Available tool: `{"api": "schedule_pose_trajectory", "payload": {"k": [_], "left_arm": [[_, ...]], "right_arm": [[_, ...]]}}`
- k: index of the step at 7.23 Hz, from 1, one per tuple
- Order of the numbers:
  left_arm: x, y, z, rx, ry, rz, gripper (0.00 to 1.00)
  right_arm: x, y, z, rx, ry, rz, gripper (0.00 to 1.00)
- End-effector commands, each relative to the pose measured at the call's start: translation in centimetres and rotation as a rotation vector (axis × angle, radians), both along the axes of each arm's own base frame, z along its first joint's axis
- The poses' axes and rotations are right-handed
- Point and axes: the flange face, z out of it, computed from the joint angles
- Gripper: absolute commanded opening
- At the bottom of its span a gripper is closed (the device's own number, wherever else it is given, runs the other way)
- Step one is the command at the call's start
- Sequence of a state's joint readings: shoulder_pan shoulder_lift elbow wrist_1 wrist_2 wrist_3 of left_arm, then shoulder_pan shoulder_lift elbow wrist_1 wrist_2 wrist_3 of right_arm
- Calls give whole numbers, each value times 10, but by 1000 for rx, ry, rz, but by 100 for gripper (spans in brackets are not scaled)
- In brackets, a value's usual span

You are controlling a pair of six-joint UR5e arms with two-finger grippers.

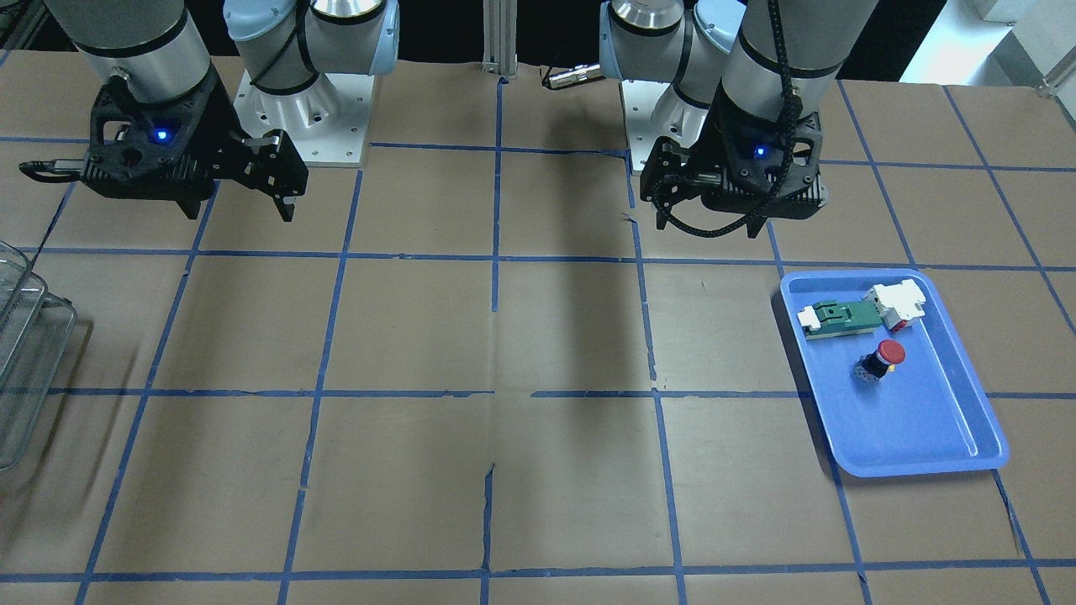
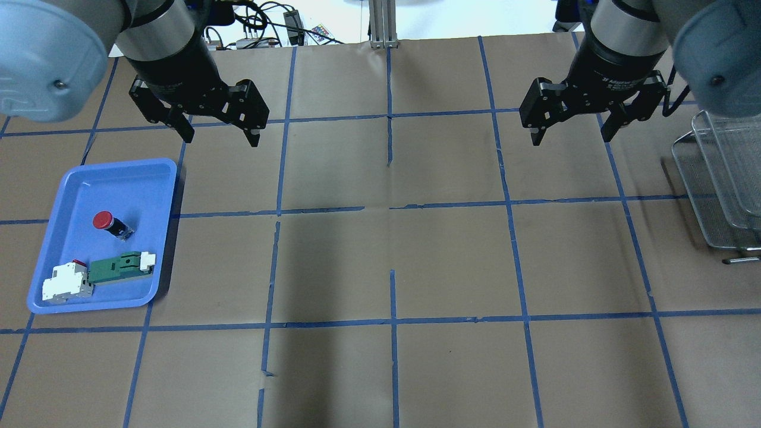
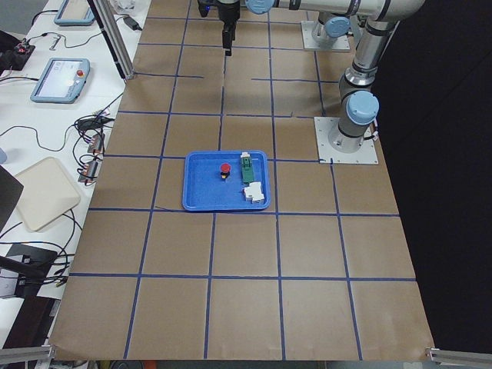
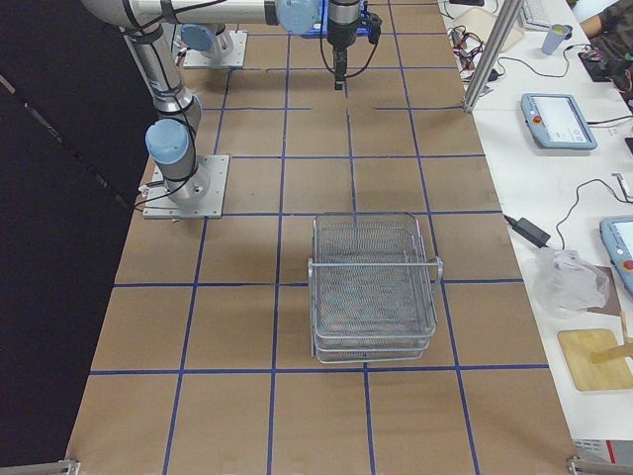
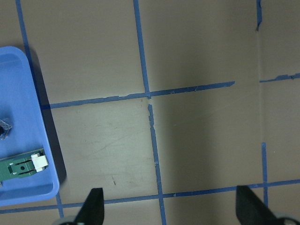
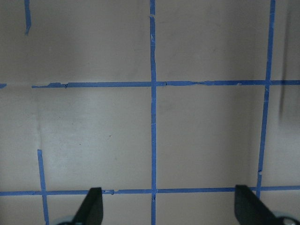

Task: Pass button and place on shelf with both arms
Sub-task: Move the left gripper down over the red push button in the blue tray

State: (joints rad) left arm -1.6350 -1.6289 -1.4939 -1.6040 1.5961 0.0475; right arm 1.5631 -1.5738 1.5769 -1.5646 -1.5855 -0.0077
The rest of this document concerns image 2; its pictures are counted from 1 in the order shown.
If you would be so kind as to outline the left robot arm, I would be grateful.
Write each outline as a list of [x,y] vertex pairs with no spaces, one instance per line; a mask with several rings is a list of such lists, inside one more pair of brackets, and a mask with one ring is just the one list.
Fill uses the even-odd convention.
[[193,140],[188,117],[212,117],[242,130],[252,147],[268,124],[256,85],[226,84],[202,29],[211,3],[185,1],[3,1],[2,114],[35,122],[78,115],[105,76],[117,47],[136,78],[130,98],[147,122]]

